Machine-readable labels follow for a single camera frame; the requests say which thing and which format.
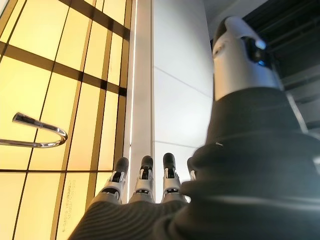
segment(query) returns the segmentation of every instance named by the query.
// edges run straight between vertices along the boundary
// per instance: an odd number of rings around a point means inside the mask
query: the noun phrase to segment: ceiling
[[[267,0],[203,0],[210,39],[227,16],[244,17]]]

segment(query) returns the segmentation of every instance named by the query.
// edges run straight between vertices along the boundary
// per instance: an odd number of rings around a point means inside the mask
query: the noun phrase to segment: wall seam
[[[201,93],[202,95],[205,95],[206,97],[208,97],[208,98],[210,98],[210,99],[213,99],[213,97],[212,97],[212,96],[210,96],[210,95],[208,95],[208,94],[206,94],[206,93],[202,92],[201,90],[199,90],[199,89],[197,89],[197,88],[195,88],[195,87],[193,87],[193,86],[191,86],[191,85],[189,85],[189,84],[185,83],[184,81],[180,80],[180,79],[179,79],[179,78],[177,78],[176,76],[174,76],[174,75],[172,75],[172,74],[170,74],[170,73],[168,73],[168,72],[166,72],[166,71],[162,70],[161,68],[159,68],[159,67],[157,67],[157,66],[155,66],[155,65],[153,66],[153,68],[152,68],[152,69],[157,69],[157,70],[159,70],[160,72],[162,72],[162,73],[164,73],[164,74],[166,74],[166,75],[170,76],[171,78],[173,78],[173,79],[175,79],[175,80],[179,81],[180,83],[182,83],[182,84],[184,84],[184,85],[186,85],[186,86],[188,86],[188,87],[192,88],[193,90],[195,90],[195,91],[197,91],[197,92]]]

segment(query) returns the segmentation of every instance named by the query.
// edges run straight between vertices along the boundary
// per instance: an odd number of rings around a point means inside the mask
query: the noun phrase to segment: white wall
[[[182,181],[187,159],[205,143],[213,100],[213,60],[201,0],[153,0],[153,147],[156,201],[163,155],[175,155]]]

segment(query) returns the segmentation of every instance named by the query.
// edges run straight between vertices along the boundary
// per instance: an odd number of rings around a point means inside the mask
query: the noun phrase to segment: blue light
[[[258,64],[260,64],[261,66],[265,66],[266,64],[265,64],[265,62],[264,61],[258,61]]]

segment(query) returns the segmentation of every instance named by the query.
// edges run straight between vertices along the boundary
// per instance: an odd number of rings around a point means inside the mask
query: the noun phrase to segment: white panel
[[[212,98],[154,69],[154,140],[189,147],[205,143]]]
[[[202,1],[153,2],[154,66],[212,97],[213,59]]]
[[[127,184],[129,195],[134,192],[139,175],[141,159],[152,154],[152,114],[151,114],[151,2],[150,0],[137,1],[137,22],[135,40],[135,72],[132,114],[132,152]]]
[[[172,153],[175,158],[175,168],[179,175],[180,182],[190,181],[190,175],[187,166],[188,158],[192,157],[196,148],[177,146],[165,143],[155,142],[154,151],[154,187],[155,187],[155,201],[160,203],[163,194],[163,177],[164,177],[164,166],[163,157],[166,153]]]

